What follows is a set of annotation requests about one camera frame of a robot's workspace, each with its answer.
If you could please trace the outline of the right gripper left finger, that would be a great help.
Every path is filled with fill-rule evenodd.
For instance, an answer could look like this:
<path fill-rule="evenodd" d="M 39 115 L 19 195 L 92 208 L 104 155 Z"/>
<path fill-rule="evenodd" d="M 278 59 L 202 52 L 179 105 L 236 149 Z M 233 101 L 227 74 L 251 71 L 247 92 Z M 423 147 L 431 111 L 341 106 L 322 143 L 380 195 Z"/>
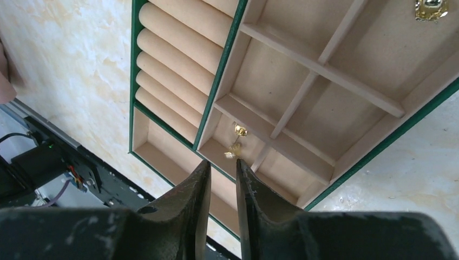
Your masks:
<path fill-rule="evenodd" d="M 211 165 L 132 211 L 23 207 L 1 211 L 1 259 L 204 259 Z"/>

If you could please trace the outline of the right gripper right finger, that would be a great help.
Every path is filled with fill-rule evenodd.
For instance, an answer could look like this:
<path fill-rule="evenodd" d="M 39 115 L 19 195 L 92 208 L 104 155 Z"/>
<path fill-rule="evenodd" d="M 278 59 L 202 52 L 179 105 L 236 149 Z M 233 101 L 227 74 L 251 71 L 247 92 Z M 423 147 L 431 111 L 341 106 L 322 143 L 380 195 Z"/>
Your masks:
<path fill-rule="evenodd" d="M 442 228 L 418 212 L 308 212 L 236 162 L 243 259 L 456 259 Z"/>

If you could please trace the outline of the green jewelry tray insert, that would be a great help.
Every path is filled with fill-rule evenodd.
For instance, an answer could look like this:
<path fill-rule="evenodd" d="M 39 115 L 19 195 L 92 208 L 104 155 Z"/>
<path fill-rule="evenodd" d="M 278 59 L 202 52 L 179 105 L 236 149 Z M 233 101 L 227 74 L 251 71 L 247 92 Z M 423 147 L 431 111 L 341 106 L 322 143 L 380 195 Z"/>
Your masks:
<path fill-rule="evenodd" d="M 458 1 L 437 21 L 415 1 L 134 1 L 132 40 L 130 151 L 170 185 L 151 151 L 208 160 L 234 237 L 238 158 L 308 210 L 457 90 Z"/>

